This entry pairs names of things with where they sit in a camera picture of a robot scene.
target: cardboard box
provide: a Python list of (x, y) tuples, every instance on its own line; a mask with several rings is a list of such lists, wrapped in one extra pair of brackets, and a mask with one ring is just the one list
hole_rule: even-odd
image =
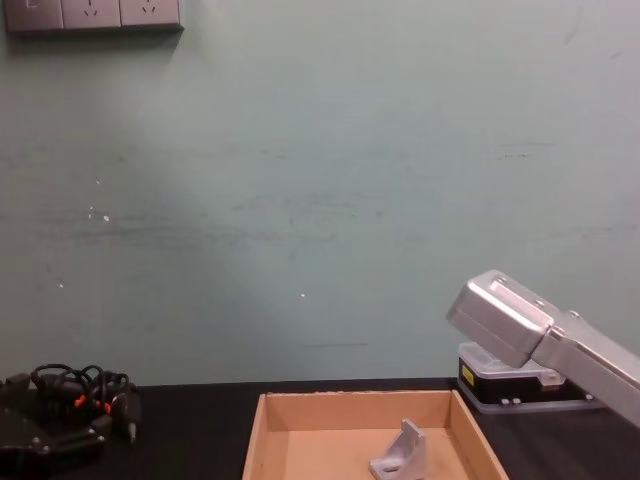
[(242, 479), (373, 480), (404, 418), (425, 432), (425, 480), (508, 480), (455, 391), (262, 395)]

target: black cable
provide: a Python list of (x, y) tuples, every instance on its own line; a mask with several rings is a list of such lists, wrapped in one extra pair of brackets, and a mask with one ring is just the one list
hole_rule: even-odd
[[(60, 373), (54, 377), (53, 381), (45, 382), (40, 376), (43, 370), (60, 370)], [(80, 385), (85, 396), (83, 404), (90, 410), (95, 409), (96, 406), (100, 410), (107, 408), (108, 395), (115, 397), (117, 393), (130, 388), (129, 376), (126, 373), (104, 371), (98, 365), (89, 365), (82, 370), (62, 363), (41, 365), (31, 372), (31, 380), (42, 397), (48, 397), (54, 401), (56, 396), (60, 398), (60, 391), (64, 389), (64, 385), (69, 382)]]

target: power socket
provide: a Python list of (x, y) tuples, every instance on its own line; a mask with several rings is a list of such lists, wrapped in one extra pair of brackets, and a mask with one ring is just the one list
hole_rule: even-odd
[(118, 28), (119, 0), (62, 0), (65, 30)]
[(60, 0), (4, 0), (4, 13), (11, 33), (63, 28)]
[(180, 9), (180, 0), (120, 0), (123, 27), (180, 27)]

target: table surface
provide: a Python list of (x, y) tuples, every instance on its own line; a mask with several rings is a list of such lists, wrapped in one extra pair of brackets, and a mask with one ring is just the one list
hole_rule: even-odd
[[(265, 392), (447, 390), (454, 379), (146, 387), (135, 445), (113, 438), (97, 463), (56, 479), (239, 480)], [(640, 430), (609, 410), (474, 415), (511, 480), (637, 480)]]

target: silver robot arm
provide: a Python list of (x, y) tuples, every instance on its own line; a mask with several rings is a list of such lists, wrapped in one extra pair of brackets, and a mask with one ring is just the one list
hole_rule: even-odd
[(640, 358), (505, 274), (467, 282), (447, 318), (512, 367), (552, 368), (640, 427)]

